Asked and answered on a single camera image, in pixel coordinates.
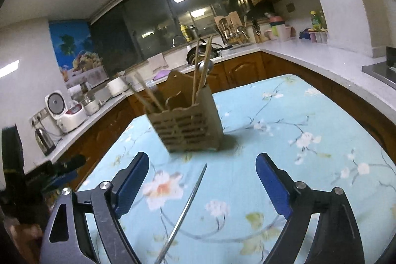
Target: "floral tablecloth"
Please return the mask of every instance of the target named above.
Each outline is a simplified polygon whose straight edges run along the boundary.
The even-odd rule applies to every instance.
[[[268,153],[294,181],[312,189],[344,189],[358,222],[366,263],[396,232],[395,165],[345,111],[293,75],[213,95],[224,128],[221,151],[169,154],[146,116],[134,119],[80,190],[111,180],[139,151],[150,168],[120,223],[142,263],[153,263],[195,185],[206,173],[165,257],[171,263],[262,263],[285,220],[255,171]],[[312,215],[296,263],[304,263],[318,214]],[[94,218],[87,215],[100,262],[108,263]]]

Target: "window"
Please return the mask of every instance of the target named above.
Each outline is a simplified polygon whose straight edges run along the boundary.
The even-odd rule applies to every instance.
[[[233,0],[124,0],[91,26],[110,77],[158,53],[186,45],[180,25],[199,37],[216,33],[214,17],[240,8]]]

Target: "wooden chopstick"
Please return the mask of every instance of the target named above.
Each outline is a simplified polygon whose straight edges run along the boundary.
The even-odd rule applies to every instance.
[[[148,94],[150,99],[153,100],[153,102],[157,106],[157,108],[160,109],[161,112],[165,111],[165,108],[161,105],[160,101],[158,101],[158,99],[156,98],[154,93],[143,82],[143,79],[142,79],[141,75],[139,74],[139,72],[135,73],[135,77],[136,77],[136,80],[140,83],[140,85],[144,88],[144,90],[146,91],[146,93]]]
[[[191,105],[193,105],[195,103],[195,89],[197,88],[198,48],[199,48],[199,40],[198,40],[198,43],[197,43],[197,48],[195,49],[195,69],[194,69],[194,80],[193,80],[193,97],[191,98]]]
[[[203,63],[203,69],[202,69],[202,73],[201,73],[201,78],[199,79],[199,85],[198,85],[198,90],[197,92],[203,88],[203,86],[205,85],[205,80],[206,78],[204,77],[204,75],[206,75],[207,73],[207,67],[209,65],[209,60],[210,60],[210,52],[212,50],[212,38],[213,36],[209,37],[209,40],[206,43],[206,50],[205,50],[205,60]]]
[[[143,98],[138,92],[135,91],[135,89],[132,87],[132,85],[128,84],[129,89],[132,91],[134,95],[136,95],[136,98],[140,101],[141,104],[150,112],[150,113],[155,113],[154,109],[152,108],[152,105],[150,102],[148,102],[145,98]]]

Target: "poster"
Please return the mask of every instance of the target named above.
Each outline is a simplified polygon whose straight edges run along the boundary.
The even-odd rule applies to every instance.
[[[108,80],[102,59],[94,52],[84,20],[50,22],[52,45],[66,87],[88,82],[95,87]]]

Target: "stainless steel kettle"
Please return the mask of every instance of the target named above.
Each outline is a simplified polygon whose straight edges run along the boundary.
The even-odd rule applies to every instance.
[[[52,141],[48,132],[43,128],[36,128],[34,132],[37,144],[43,151],[45,156],[48,156],[55,149],[55,144]]]

